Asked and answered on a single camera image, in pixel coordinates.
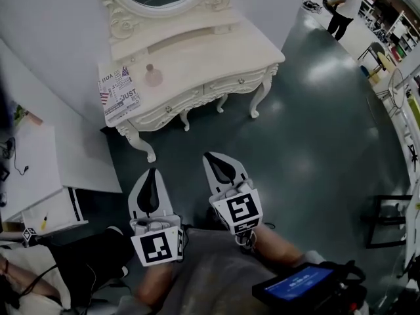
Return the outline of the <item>person's left forearm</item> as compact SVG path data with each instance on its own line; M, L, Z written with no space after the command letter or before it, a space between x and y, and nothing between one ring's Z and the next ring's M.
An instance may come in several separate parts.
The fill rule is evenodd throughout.
M171 262L149 266L138 286L135 297L151 308L165 298L172 282L174 264Z

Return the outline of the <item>black metal frame stool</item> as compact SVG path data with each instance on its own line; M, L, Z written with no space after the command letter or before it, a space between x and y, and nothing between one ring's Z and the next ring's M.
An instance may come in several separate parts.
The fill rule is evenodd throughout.
M375 232L375 227L377 225L381 226L396 226L406 223L405 217L382 217L381 216L381 208L382 202L385 200L396 200L396 201L408 201L410 202L412 199L412 195L376 195L373 197L374 203L374 214L373 216L361 216L360 220L365 222L369 225L369 230L367 233L367 240L366 240L366 249L380 249L380 248L388 248L388 247L397 247L403 246L406 244L406 240L398 240L398 241L389 241L383 243L373 243L373 236Z

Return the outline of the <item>white storage shelves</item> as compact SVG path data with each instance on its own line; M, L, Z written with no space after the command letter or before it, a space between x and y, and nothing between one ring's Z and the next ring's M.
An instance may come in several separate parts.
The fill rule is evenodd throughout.
M395 63L403 61L420 42L420 31L402 10L387 0L362 0L359 15L390 52Z

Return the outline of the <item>white sheet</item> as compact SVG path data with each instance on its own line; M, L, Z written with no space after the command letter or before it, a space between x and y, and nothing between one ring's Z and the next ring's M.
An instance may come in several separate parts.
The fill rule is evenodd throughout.
M21 128L15 135L16 150L10 160L10 175L1 192L6 205L0 208L4 221L62 189L56 156L54 128L43 125Z

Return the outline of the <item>black white printed box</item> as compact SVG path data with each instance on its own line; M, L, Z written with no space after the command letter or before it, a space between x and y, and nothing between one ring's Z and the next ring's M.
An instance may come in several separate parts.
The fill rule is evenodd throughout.
M140 106L140 96L127 66L99 64L98 90L107 123Z

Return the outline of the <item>person's grey shirt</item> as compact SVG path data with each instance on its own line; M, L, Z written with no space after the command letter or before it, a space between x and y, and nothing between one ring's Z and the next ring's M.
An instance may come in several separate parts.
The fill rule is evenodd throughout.
M252 296L253 285L274 274L225 233L188 231L184 260L173 264L171 286L159 305L122 297L115 315L274 315Z

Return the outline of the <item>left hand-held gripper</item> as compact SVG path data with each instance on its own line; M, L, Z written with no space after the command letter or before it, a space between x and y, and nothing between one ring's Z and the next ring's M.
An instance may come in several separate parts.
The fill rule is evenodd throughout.
M161 173L152 168L136 181L128 198L131 237L143 267L182 261L184 230L181 218L174 215Z

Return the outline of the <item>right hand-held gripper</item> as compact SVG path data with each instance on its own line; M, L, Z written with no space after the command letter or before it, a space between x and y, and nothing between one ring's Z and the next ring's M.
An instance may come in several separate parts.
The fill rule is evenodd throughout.
M262 222L263 209L258 190L244 166L218 152L203 155L203 165L212 193L212 219L232 235L250 232Z

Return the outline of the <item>white dressing table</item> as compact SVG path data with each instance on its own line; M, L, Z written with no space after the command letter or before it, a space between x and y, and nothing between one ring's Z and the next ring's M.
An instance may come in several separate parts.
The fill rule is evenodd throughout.
M260 102L284 54L248 19L232 8L213 23L194 24L189 30L156 26L116 43L110 42L112 63L127 66L140 96L140 106L106 124L129 144L156 160L142 132L164 127L175 117L188 123L188 112L210 102L223 104L231 94L253 93L249 114L257 118ZM163 74L163 82L149 87L146 65Z

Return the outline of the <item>black chest device blue screen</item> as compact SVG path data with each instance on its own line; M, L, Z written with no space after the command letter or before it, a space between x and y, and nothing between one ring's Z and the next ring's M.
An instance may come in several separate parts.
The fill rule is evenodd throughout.
M277 315L357 315L365 305L364 272L354 261L306 262L252 287Z

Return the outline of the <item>black chair yellow seat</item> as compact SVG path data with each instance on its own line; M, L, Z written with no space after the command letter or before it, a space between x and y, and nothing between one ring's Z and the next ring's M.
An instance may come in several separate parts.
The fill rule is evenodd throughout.
M376 67L373 70L369 70L363 64L360 65L360 69L362 73L367 78L372 78L373 76L377 75L377 73L381 70L387 71L388 73L392 73L396 66L385 56L385 50L383 46L378 42L372 42L367 49L358 57L357 61L362 62L368 55L374 59L377 63Z

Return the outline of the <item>small printed cube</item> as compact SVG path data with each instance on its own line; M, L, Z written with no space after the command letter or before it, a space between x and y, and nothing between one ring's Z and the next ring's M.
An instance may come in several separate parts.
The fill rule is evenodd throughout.
M25 246L27 247L30 246L30 242L36 238L37 232L33 228L26 227L22 233L22 236Z

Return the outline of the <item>person's right forearm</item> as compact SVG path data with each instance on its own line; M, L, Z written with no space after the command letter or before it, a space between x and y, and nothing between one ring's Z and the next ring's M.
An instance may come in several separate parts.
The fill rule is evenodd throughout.
M293 244L266 225L260 224L253 231L256 235L256 252L270 264L294 266L302 257L303 254Z

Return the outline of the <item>oval mirror white ornate frame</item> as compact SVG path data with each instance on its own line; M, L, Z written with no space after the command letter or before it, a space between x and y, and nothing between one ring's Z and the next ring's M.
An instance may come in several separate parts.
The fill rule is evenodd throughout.
M156 26L191 29L194 24L213 23L230 9L230 0L178 0L151 7L134 0L101 0L108 9L110 42L126 40Z

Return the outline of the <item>white side desk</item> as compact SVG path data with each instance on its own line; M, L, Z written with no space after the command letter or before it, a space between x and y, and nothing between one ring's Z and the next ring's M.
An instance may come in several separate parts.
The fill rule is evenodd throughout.
M121 192L106 137L63 103L25 67L0 40L0 80L5 87L10 133L0 133L0 159L9 163L16 150L15 135L23 127L51 126L56 137L56 156L62 189L21 211L12 220L33 228L40 236L86 224L80 208L82 190ZM47 227L40 230L48 213Z

